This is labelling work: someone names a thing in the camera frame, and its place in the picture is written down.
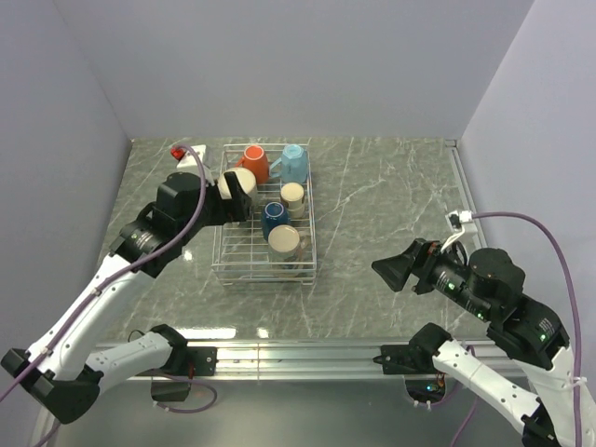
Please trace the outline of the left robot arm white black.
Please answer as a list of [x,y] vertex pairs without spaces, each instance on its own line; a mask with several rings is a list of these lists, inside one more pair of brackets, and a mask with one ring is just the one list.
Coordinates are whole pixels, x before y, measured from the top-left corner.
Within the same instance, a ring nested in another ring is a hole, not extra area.
[[26,349],[11,348],[1,365],[60,423],[73,423],[98,397],[148,371],[185,375],[188,341],[167,324],[140,339],[97,351],[102,332],[153,284],[204,227],[247,221],[252,200],[234,172],[224,175],[230,196],[217,183],[175,172],[154,201],[120,230],[95,277],[59,321]]

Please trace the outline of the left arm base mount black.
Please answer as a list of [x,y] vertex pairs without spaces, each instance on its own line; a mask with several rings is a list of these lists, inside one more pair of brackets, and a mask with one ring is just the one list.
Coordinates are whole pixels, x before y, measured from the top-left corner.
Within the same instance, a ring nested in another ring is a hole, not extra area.
[[[152,370],[153,377],[163,381],[152,380],[150,395],[154,404],[173,413],[200,413],[213,406],[218,399],[217,390],[200,377],[212,377],[215,374],[217,349],[208,346],[201,348],[185,348],[173,353],[173,360],[166,365]],[[171,407],[174,403],[186,402],[191,397],[193,388],[208,393],[207,402],[196,409]]]

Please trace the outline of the dark blue faceted mug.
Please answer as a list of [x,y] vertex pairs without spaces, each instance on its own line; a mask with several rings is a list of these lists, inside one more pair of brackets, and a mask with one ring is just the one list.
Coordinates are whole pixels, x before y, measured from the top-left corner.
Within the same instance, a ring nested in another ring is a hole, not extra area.
[[261,227],[265,240],[268,240],[270,232],[275,227],[289,223],[290,215],[281,202],[271,201],[264,206],[261,216]]

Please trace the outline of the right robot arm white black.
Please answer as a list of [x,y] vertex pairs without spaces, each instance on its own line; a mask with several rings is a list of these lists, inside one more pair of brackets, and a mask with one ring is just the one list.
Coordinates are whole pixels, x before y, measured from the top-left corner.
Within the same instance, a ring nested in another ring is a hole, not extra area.
[[574,370],[568,333],[550,307],[524,293],[525,273],[505,251],[482,248],[462,262],[438,241],[418,238],[372,269],[394,292],[416,277],[416,294],[439,292],[486,323],[487,337],[534,389],[519,388],[434,323],[405,347],[382,346],[375,362],[385,374],[451,376],[506,418],[525,446],[594,445],[595,401]]

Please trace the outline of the green interior floral mug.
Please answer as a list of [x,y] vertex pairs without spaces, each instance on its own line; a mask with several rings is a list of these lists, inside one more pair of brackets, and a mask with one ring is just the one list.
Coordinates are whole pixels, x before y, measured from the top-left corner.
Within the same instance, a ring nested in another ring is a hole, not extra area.
[[231,168],[226,170],[218,178],[218,188],[223,199],[231,199],[229,186],[224,177],[225,173],[234,172],[237,176],[242,191],[247,194],[253,202],[258,198],[257,182],[254,174],[249,170],[241,167]]

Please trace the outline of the light blue mug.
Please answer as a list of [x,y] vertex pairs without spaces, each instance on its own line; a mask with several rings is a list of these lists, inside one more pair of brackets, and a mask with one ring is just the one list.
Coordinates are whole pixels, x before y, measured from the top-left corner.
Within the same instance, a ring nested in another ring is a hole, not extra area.
[[305,183],[308,177],[308,154],[299,144],[286,145],[280,158],[269,166],[269,177],[283,183]]

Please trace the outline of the orange mug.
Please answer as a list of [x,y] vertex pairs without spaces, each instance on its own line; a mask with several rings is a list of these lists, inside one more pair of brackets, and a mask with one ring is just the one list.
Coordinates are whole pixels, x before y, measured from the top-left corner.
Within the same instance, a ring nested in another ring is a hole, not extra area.
[[235,167],[248,169],[255,176],[258,184],[267,183],[269,180],[268,158],[264,148],[260,145],[246,147]]

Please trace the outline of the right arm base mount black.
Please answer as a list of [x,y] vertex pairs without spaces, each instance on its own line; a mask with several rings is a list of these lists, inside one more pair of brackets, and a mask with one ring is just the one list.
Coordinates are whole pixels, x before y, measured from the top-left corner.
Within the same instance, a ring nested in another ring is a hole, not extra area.
[[446,404],[462,389],[458,382],[449,385],[446,374],[433,366],[430,357],[418,354],[409,345],[381,345],[380,354],[372,361],[381,366],[383,375],[404,379],[406,394],[414,406],[433,409]]

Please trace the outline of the stainless steel cup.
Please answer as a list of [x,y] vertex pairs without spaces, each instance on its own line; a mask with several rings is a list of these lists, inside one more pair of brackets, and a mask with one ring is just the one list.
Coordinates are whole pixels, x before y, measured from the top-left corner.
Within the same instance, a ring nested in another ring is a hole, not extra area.
[[299,183],[286,183],[280,189],[280,199],[293,220],[305,213],[305,190]]

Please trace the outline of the beige patterned mug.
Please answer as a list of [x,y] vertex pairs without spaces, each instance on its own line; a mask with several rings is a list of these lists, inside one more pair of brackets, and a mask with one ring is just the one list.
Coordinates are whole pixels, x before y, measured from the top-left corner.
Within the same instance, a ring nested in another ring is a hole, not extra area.
[[273,274],[280,278],[299,277],[306,263],[306,242],[297,229],[281,224],[273,228],[267,239],[268,261]]

